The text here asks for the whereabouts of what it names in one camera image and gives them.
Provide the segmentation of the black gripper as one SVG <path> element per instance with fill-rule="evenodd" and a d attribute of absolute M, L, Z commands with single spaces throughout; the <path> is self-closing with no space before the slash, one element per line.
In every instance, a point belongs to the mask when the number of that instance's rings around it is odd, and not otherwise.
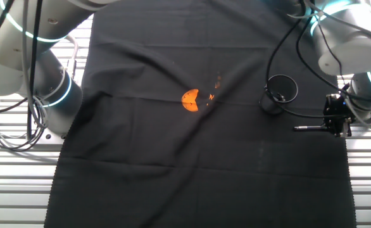
<path fill-rule="evenodd" d="M 321 127 L 336 137 L 351 137 L 351 119 L 347 117 L 345 100 L 340 94 L 328 94 L 325 99 L 324 119 Z"/>

